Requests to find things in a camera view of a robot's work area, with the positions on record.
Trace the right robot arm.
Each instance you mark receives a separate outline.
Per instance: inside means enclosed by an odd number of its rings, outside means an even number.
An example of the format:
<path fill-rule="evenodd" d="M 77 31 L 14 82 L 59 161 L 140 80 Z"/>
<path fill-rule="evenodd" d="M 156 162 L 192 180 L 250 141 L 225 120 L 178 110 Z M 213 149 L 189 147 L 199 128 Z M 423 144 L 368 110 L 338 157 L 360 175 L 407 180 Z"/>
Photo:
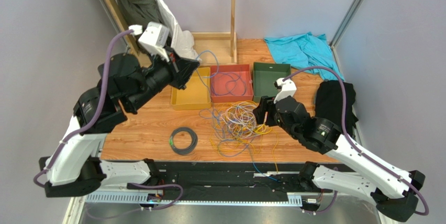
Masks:
<path fill-rule="evenodd" d="M 306 162 L 298 175 L 301 187 L 328 189 L 365 200 L 388 218 L 406 222 L 419 214 L 422 203 L 429 213 L 426 200 L 420 194 L 425 181 L 421 172 L 399 169 L 342 134 L 328 119 L 312 117 L 302 103 L 288 96 L 279 101 L 263 96 L 253 110 L 257 124 L 279 126 L 306 149 L 337 159 L 357 172 L 357 175 L 329 169 L 315 162 Z"/>

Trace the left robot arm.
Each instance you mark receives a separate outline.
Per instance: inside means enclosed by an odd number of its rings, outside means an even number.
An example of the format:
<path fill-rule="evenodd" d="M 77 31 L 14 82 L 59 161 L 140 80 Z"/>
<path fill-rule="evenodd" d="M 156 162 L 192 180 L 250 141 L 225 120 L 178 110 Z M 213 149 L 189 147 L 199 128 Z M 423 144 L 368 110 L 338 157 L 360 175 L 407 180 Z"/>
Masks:
<path fill-rule="evenodd" d="M 98 67 L 101 79 L 79 97 L 56 151 L 39 160 L 48 198 L 85 196 L 107 185 L 159 187 L 159 170 L 152 159 L 112 162 L 95 157 L 94 151 L 127 114 L 136 114 L 164 88 L 186 88 L 199 61 L 180 57 L 172 48 L 166 52 L 167 59 L 152 56 L 149 67 L 127 53 L 113 55 Z"/>

